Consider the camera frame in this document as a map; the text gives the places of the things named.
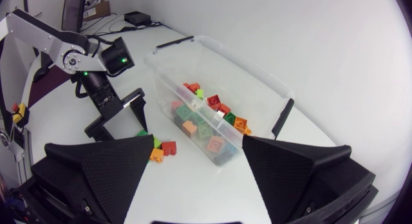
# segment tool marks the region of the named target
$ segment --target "bin handle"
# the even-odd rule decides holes
[[[194,38],[193,36],[190,36],[190,37],[185,37],[185,38],[178,39],[178,40],[175,40],[175,41],[171,41],[171,42],[168,42],[168,43],[165,43],[165,44],[161,44],[159,46],[156,46],[156,50],[160,49],[160,48],[164,48],[164,47],[172,45],[172,44],[180,44],[182,41],[187,41],[187,40],[190,40],[190,39],[193,39],[193,38]]]

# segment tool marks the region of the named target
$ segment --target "green lego brick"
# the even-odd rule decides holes
[[[153,147],[159,149],[161,145],[161,141],[159,141],[155,136],[153,136]]]
[[[180,118],[182,118],[182,120],[187,120],[189,115],[191,115],[192,110],[190,110],[186,104],[183,104],[176,110],[176,113],[180,116]]]
[[[198,134],[199,134],[199,139],[201,140],[208,139],[213,135],[212,128],[210,127],[210,125],[206,123],[199,125]]]
[[[149,133],[147,133],[145,130],[141,130],[139,133],[137,133],[136,136],[144,136],[144,135],[148,135]]]
[[[224,118],[226,121],[228,121],[232,126],[234,124],[234,120],[236,119],[236,115],[233,115],[232,112],[227,113]]]
[[[203,118],[196,112],[192,112],[187,119],[189,119],[190,121],[193,122],[193,124],[196,124],[196,125],[199,125],[205,122]]]
[[[198,89],[196,91],[196,96],[200,99],[203,100],[203,90],[202,89]]]

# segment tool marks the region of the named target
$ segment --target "white wall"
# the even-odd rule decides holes
[[[412,161],[411,36],[395,0],[109,0],[271,69],[296,106],[377,177],[372,205]]]
[[[42,12],[39,18],[48,25],[61,29],[64,0],[27,0],[30,15]]]

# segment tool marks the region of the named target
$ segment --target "yellow lego brick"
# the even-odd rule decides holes
[[[153,149],[152,153],[150,154],[149,160],[151,161],[156,161],[158,163],[163,162],[163,157],[164,157],[164,151],[161,149]]]

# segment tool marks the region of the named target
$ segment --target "black cable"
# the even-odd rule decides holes
[[[117,19],[117,17],[120,17],[123,14],[117,15],[115,18],[111,19],[110,21],[108,21],[106,24],[103,24],[98,30],[96,30],[93,34],[97,33],[98,31],[100,31],[103,27],[105,27],[107,24],[109,24],[111,21],[114,21],[115,19]]]
[[[150,25],[148,25],[148,26],[146,26],[146,27],[143,27],[143,28],[137,28],[137,27],[134,27],[134,26],[132,26],[132,27],[126,26],[126,27],[123,27],[121,30],[118,30],[118,31],[111,31],[110,28],[109,28],[109,31],[110,31],[110,32],[95,33],[95,34],[93,34],[93,35],[89,35],[88,37],[89,37],[89,38],[91,38],[91,37],[102,37],[102,36],[110,35],[110,34],[124,33],[124,32],[136,31],[136,30],[143,30],[143,29],[145,29],[145,28],[154,28],[154,27],[159,27],[159,26],[165,26],[165,27],[167,27],[167,28],[170,28],[170,27],[162,24],[161,22],[155,22],[155,23],[150,24]]]
[[[23,116],[19,112],[16,112],[13,115],[20,115],[20,117],[23,119]]]
[[[94,22],[93,24],[91,24],[89,27],[87,27],[87,28],[85,28],[85,29],[83,29],[83,30],[80,30],[80,32],[83,32],[84,30],[87,30],[88,28],[90,28],[90,27],[92,27],[93,25],[95,25],[97,22],[101,21],[103,18],[108,17],[108,16],[110,16],[110,15],[117,15],[117,14],[116,14],[116,13],[107,14],[107,15],[105,15],[104,17],[100,18],[98,21],[96,21],[96,22]]]
[[[98,49],[99,49],[99,48],[100,48],[100,41],[98,41],[96,50],[95,50],[95,52],[93,53],[93,55],[92,55],[91,57],[95,57],[95,55],[96,55],[96,53],[98,52]]]
[[[128,69],[128,68],[122,69],[122,70],[120,70],[119,72],[115,73],[114,75],[112,75],[112,74],[110,74],[108,71],[106,71],[106,75],[109,76],[109,77],[117,77],[117,76],[121,75],[123,72],[125,72],[127,69]]]
[[[113,42],[113,41],[107,41],[107,40],[105,40],[105,39],[102,39],[102,38],[100,38],[100,36],[97,36],[97,35],[87,35],[86,36],[88,39],[96,39],[96,40],[98,40],[98,41],[100,41],[100,42],[103,42],[104,44],[114,44],[115,42]]]
[[[82,83],[80,82],[80,80],[77,81],[76,83],[76,90],[75,90],[75,94],[77,98],[86,98],[87,96],[89,96],[87,93],[80,93],[80,88],[82,87]]]
[[[110,27],[109,27],[109,32],[114,32],[114,31],[111,31],[111,27],[112,27],[114,24],[116,24],[117,22],[119,22],[119,21],[125,21],[125,20],[118,20],[118,21],[114,22],[113,24],[111,24]]]

